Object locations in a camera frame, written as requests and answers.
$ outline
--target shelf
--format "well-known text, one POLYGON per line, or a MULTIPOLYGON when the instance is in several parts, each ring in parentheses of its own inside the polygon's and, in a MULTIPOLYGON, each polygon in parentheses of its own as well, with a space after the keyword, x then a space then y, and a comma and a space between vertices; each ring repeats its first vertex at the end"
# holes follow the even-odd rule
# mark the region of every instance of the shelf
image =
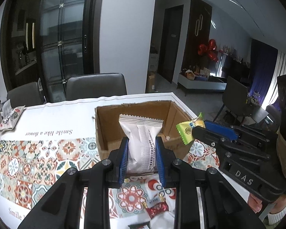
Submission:
POLYGON ((24 70, 26 70, 27 68, 33 66, 34 64, 37 63, 37 60, 34 60, 32 62, 30 62, 29 64, 27 64, 26 66, 24 66, 23 68, 19 69, 16 73, 15 76, 17 76, 18 74, 20 74, 21 72, 23 72, 24 70))

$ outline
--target snack wrapper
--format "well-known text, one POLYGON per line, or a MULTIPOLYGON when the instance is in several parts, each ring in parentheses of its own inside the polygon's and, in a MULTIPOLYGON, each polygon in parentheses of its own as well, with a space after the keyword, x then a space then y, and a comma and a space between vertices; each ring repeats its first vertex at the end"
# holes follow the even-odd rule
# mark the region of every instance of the snack wrapper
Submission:
POLYGON ((176 128, 185 145, 191 143, 194 140, 192 136, 192 129, 196 126, 201 126, 203 128, 206 127, 203 122, 202 113, 200 113, 199 116, 195 118, 194 120, 181 122, 176 125, 176 128))
POLYGON ((165 197, 161 193, 147 202, 142 202, 142 205, 151 219, 156 215, 169 210, 169 207, 165 201, 165 197))
POLYGON ((127 174, 154 172, 156 136, 162 128, 163 121, 121 114, 119 123, 129 138, 127 174))
POLYGON ((150 222, 128 225, 129 229, 150 229, 150 222))

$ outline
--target door handle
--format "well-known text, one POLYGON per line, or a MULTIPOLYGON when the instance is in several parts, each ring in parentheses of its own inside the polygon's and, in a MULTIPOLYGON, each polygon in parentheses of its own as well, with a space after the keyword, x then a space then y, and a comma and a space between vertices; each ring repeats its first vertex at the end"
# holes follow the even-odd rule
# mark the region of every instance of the door handle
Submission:
POLYGON ((198 31, 199 31, 199 19, 196 20, 196 25, 195 25, 195 35, 198 36, 198 31))
POLYGON ((203 15, 200 14, 200 16, 199 16, 199 24, 200 24, 199 31, 202 29, 202 20, 203 20, 203 15))
POLYGON ((87 35, 84 35, 84 52, 87 52, 87 35))

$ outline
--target chair backrest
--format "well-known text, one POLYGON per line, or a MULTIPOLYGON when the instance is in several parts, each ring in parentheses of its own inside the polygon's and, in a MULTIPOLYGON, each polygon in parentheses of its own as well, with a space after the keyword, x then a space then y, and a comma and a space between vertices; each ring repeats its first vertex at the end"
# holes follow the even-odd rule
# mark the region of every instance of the chair backrest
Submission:
POLYGON ((276 132, 281 124, 281 112, 277 110, 273 105, 268 105, 266 111, 269 113, 269 118, 273 121, 273 124, 270 126, 270 130, 276 132))
POLYGON ((67 101, 113 95, 127 95, 125 79, 120 73, 72 77, 67 82, 67 101))
POLYGON ((246 106, 247 95, 247 87, 229 76, 226 89, 222 95, 224 105, 237 116, 242 116, 246 106))
POLYGON ((8 92, 7 99, 11 99, 11 107, 19 106, 36 106, 43 102, 40 97, 39 87, 37 82, 24 84, 8 92))

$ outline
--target green snack package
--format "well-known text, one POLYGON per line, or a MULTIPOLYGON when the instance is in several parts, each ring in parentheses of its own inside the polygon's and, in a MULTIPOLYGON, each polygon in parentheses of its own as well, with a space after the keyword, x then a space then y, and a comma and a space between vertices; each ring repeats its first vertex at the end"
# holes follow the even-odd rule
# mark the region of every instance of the green snack package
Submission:
POLYGON ((192 128, 195 126, 201 126, 203 128, 206 127, 203 122, 202 113, 200 113, 199 116, 192 121, 185 121, 176 125, 176 128, 185 145, 191 143, 194 140, 192 136, 192 128))

